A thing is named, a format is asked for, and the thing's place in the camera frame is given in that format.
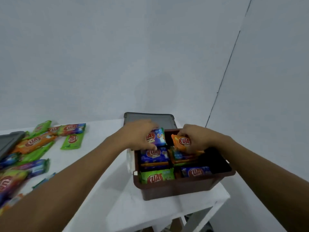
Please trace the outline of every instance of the gray tray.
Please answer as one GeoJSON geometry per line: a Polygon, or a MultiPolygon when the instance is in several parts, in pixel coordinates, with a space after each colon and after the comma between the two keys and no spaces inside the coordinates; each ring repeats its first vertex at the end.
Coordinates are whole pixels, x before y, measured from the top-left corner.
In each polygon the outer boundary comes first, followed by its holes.
{"type": "Polygon", "coordinates": [[[124,124],[140,119],[151,119],[164,129],[177,129],[175,118],[171,114],[150,114],[150,113],[136,113],[126,112],[123,116],[125,118],[124,124]]]}
{"type": "Polygon", "coordinates": [[[24,131],[11,132],[10,134],[0,135],[0,160],[15,147],[25,136],[24,131]]]}

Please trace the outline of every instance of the white table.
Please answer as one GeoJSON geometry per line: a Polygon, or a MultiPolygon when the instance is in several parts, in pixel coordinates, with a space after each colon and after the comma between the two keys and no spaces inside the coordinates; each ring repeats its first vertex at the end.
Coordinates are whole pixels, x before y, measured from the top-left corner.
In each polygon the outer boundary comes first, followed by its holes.
{"type": "MultiPolygon", "coordinates": [[[[72,164],[122,125],[123,119],[88,122],[82,147],[77,150],[60,150],[64,137],[59,137],[43,156],[51,160],[49,172],[30,179],[20,192],[30,192],[31,187],[47,175],[72,164]]],[[[32,131],[33,128],[18,130],[32,131]]],[[[0,135],[13,131],[17,130],[0,131],[0,135]]],[[[149,226],[160,231],[172,219],[183,219],[184,215],[194,212],[187,223],[182,220],[183,231],[199,231],[229,198],[222,184],[218,183],[210,191],[144,201],[141,191],[133,184],[132,175],[128,173],[124,151],[101,176],[64,232],[136,231],[149,226]]]]}

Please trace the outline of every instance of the right arm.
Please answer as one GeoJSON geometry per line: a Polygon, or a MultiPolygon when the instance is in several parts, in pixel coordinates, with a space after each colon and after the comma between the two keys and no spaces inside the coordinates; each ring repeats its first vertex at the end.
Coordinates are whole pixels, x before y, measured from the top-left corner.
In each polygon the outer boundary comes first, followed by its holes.
{"type": "Polygon", "coordinates": [[[178,135],[190,137],[188,152],[217,148],[287,231],[308,231],[307,181],[211,129],[185,125],[178,135]]]}

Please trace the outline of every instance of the plastic container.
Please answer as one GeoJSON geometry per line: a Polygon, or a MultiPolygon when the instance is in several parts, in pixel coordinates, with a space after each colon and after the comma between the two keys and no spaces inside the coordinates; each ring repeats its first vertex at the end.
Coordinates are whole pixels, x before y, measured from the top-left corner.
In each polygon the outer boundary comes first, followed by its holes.
{"type": "MultiPolygon", "coordinates": [[[[177,134],[179,129],[167,129],[165,140],[168,146],[173,145],[171,134],[177,134]]],[[[182,178],[180,167],[174,167],[175,180],[156,182],[151,184],[142,184],[140,182],[139,151],[134,152],[135,172],[133,173],[134,185],[141,189],[143,199],[151,200],[174,195],[187,193],[209,191],[224,177],[232,176],[236,172],[230,167],[226,160],[219,154],[217,149],[208,148],[205,154],[198,160],[198,166],[208,166],[212,175],[205,175],[195,178],[182,178]]]]}

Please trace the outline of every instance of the white wall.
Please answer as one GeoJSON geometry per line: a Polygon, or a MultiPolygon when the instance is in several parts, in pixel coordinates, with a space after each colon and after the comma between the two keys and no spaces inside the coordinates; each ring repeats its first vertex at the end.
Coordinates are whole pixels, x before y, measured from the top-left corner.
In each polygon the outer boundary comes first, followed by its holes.
{"type": "MultiPolygon", "coordinates": [[[[309,181],[309,0],[252,0],[207,127],[309,181]]],[[[285,231],[236,175],[215,232],[285,231]]]]}
{"type": "Polygon", "coordinates": [[[249,0],[2,0],[0,130],[172,113],[205,125],[249,0]]]}

